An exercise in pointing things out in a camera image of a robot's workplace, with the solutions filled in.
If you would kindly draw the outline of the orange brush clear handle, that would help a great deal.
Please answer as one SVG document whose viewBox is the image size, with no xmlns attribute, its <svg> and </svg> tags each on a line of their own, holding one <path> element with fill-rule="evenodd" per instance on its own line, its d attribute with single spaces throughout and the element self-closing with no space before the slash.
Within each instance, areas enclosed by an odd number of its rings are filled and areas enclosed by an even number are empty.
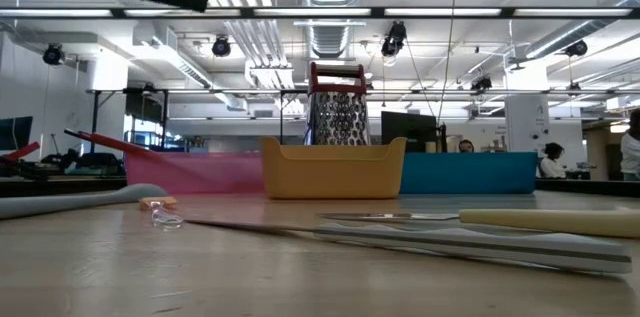
<svg viewBox="0 0 640 317">
<path fill-rule="evenodd" d="M 163 230 L 182 226 L 184 219 L 175 212 L 176 204 L 174 197 L 145 197 L 139 200 L 140 209 L 151 214 L 152 225 Z"/>
</svg>

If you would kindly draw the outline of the cream handled knife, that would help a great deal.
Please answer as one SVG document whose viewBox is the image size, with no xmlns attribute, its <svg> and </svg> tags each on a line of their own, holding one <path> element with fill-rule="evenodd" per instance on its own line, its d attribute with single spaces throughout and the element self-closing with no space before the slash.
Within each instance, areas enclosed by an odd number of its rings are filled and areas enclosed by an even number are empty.
<svg viewBox="0 0 640 317">
<path fill-rule="evenodd" d="M 453 214 L 324 213 L 320 217 L 384 223 L 459 220 L 467 224 L 640 239 L 640 210 L 463 209 Z"/>
</svg>

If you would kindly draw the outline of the black overhead crossbar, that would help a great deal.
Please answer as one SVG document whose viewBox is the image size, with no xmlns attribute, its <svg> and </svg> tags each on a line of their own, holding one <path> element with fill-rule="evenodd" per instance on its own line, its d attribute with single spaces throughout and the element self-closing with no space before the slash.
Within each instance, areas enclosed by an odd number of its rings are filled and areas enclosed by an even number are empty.
<svg viewBox="0 0 640 317">
<path fill-rule="evenodd" d="M 162 8 L 0 7 L 8 19 L 560 19 L 640 20 L 640 7 L 236 7 L 204 12 Z"/>
</svg>

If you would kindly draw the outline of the white pillar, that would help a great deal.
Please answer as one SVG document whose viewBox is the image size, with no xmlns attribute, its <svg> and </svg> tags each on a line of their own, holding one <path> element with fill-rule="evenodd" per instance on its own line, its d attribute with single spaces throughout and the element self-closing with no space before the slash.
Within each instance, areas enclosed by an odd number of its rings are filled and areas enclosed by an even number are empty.
<svg viewBox="0 0 640 317">
<path fill-rule="evenodd" d="M 532 155 L 533 176 L 538 175 L 541 153 L 549 140 L 549 83 L 546 67 L 516 67 L 504 76 L 507 147 L 509 152 Z"/>
</svg>

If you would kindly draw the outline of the black monitor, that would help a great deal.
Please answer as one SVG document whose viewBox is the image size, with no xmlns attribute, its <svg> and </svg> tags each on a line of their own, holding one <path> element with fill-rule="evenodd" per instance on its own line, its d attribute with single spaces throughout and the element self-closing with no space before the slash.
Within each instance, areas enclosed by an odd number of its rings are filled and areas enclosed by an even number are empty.
<svg viewBox="0 0 640 317">
<path fill-rule="evenodd" d="M 393 139 L 407 139 L 406 152 L 426 152 L 429 143 L 438 141 L 436 118 L 428 115 L 399 112 L 381 113 L 381 142 L 389 144 Z"/>
<path fill-rule="evenodd" d="M 0 151 L 15 151 L 30 142 L 32 116 L 0 119 Z"/>
</svg>

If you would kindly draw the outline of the black background equipment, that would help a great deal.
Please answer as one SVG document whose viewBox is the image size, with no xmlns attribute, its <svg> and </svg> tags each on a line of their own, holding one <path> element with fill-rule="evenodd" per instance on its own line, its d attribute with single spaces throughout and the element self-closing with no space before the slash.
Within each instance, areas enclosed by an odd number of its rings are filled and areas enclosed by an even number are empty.
<svg viewBox="0 0 640 317">
<path fill-rule="evenodd" d="M 69 149 L 66 154 L 50 154 L 36 162 L 19 159 L 6 163 L 8 161 L 8 157 L 0 157 L 0 177 L 44 181 L 52 176 L 125 175 L 123 161 L 112 153 L 104 152 L 80 154 L 74 149 Z"/>
</svg>

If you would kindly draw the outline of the pink plastic bin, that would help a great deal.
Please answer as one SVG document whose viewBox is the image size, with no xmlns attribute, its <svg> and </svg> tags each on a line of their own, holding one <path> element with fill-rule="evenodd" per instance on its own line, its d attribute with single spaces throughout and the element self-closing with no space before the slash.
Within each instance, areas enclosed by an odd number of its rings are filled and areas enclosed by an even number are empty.
<svg viewBox="0 0 640 317">
<path fill-rule="evenodd" d="M 265 193 L 259 153 L 128 153 L 124 164 L 129 185 L 153 184 L 171 195 Z"/>
</svg>

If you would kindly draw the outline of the teal plastic bin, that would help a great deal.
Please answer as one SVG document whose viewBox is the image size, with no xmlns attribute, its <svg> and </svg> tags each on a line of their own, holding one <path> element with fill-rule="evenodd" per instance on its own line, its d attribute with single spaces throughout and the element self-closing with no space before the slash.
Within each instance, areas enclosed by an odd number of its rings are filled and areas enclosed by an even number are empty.
<svg viewBox="0 0 640 317">
<path fill-rule="evenodd" d="M 401 194 L 530 194 L 534 152 L 407 153 Z"/>
</svg>

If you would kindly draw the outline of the red bar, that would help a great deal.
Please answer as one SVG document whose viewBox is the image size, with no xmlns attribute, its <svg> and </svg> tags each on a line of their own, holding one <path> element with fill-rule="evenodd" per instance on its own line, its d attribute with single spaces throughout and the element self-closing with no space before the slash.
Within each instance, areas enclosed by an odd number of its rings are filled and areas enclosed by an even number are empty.
<svg viewBox="0 0 640 317">
<path fill-rule="evenodd" d="M 7 155 L 0 156 L 0 162 L 16 162 L 21 158 L 29 155 L 30 153 L 38 150 L 40 148 L 40 144 L 38 142 L 32 142 L 27 144 L 25 147 L 22 147 L 14 152 L 11 152 Z"/>
</svg>

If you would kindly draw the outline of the wooden cabinet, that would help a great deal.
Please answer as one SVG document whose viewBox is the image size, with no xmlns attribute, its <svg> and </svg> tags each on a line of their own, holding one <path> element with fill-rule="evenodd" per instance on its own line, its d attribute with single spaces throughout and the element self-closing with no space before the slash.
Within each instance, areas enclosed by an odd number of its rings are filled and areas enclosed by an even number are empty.
<svg viewBox="0 0 640 317">
<path fill-rule="evenodd" d="M 586 139 L 587 162 L 590 164 L 592 181 L 613 181 L 616 179 L 612 165 L 613 159 L 609 148 L 611 133 L 609 127 L 587 130 Z"/>
</svg>

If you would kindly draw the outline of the grey silicone spatula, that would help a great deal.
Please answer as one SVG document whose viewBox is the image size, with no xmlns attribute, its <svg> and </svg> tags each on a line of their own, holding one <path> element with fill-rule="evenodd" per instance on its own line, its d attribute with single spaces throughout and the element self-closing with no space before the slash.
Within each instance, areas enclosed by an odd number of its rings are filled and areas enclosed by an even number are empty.
<svg viewBox="0 0 640 317">
<path fill-rule="evenodd" d="M 102 193 L 0 198 L 0 220 L 134 203 L 145 197 L 168 196 L 169 193 L 157 185 L 134 184 Z"/>
</svg>

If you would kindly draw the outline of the yellow plastic bin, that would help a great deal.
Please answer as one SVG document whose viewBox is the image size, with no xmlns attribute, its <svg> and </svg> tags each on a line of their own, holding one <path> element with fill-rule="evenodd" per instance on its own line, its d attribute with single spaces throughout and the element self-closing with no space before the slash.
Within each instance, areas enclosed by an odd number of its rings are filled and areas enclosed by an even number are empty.
<svg viewBox="0 0 640 317">
<path fill-rule="evenodd" d="M 407 139 L 387 145 L 282 145 L 262 137 L 265 190 L 271 199 L 394 199 Z"/>
</svg>

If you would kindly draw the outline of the red handled spatula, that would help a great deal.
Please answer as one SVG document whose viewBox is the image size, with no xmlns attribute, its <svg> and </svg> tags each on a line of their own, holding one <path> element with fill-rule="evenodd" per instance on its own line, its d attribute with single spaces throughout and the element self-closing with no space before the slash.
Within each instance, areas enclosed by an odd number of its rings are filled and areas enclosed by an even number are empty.
<svg viewBox="0 0 640 317">
<path fill-rule="evenodd" d="M 95 141 L 92 143 L 112 148 L 124 152 L 128 157 L 148 162 L 162 162 L 163 157 L 160 153 L 147 150 L 143 147 L 131 144 L 129 142 L 120 141 L 105 135 L 96 134 Z"/>
</svg>

